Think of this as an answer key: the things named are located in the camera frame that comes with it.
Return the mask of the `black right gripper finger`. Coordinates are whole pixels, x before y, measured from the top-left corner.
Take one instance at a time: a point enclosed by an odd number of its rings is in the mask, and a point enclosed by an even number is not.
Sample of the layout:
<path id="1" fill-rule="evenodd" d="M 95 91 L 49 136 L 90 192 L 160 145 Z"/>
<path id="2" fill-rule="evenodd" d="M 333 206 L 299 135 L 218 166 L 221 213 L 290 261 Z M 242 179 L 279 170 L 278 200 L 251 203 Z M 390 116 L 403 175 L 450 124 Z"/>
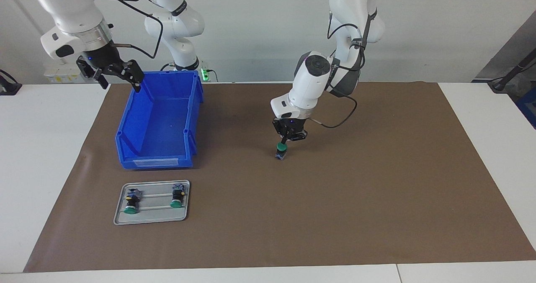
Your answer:
<path id="1" fill-rule="evenodd" d="M 130 83 L 135 92 L 140 92 L 145 74 L 136 60 L 112 63 L 107 66 L 107 71 L 109 75 L 119 77 L 119 79 Z"/>
<path id="2" fill-rule="evenodd" d="M 107 79 L 102 75 L 100 70 L 95 70 L 88 63 L 77 63 L 78 69 L 82 76 L 86 79 L 92 79 L 97 82 L 103 90 L 107 90 L 109 83 Z"/>

